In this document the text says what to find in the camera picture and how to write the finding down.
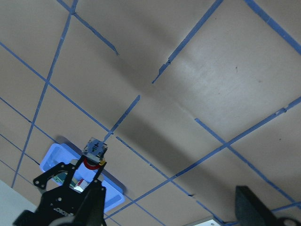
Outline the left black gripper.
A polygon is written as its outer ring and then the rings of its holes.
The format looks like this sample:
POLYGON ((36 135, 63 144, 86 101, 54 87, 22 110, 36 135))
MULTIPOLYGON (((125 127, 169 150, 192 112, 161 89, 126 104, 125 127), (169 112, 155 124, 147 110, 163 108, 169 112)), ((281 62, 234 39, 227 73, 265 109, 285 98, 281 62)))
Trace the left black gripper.
POLYGON ((50 179, 60 173, 66 174, 62 186, 46 191, 42 195, 37 209, 34 212, 24 210, 15 219, 13 225, 54 226, 54 220, 75 215, 89 191, 97 189, 105 192, 106 188, 102 185, 102 181, 99 177, 106 166, 106 161, 100 161, 99 163, 87 161, 87 168, 89 170, 96 170, 92 182, 82 193, 70 188, 75 171, 83 163, 84 159, 85 156, 82 155, 79 160, 75 160, 74 164, 72 162, 68 164, 60 162, 37 176, 33 180, 33 184, 41 191, 45 191, 50 179))

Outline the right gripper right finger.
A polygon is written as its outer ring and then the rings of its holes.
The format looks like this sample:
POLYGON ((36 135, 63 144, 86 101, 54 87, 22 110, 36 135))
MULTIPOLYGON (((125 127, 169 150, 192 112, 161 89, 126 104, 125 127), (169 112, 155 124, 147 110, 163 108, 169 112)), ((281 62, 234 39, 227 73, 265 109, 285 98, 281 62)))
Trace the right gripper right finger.
POLYGON ((247 186, 236 186, 235 216, 241 226, 299 226, 290 217, 277 218, 247 186))

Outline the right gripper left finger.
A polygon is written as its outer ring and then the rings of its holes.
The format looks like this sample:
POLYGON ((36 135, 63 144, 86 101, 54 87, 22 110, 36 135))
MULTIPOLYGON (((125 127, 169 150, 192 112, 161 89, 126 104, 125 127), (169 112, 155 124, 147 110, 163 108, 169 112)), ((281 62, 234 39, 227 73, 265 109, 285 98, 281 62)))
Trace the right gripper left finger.
POLYGON ((54 220, 55 226, 105 226, 104 202, 106 188, 92 188, 75 215, 54 220))

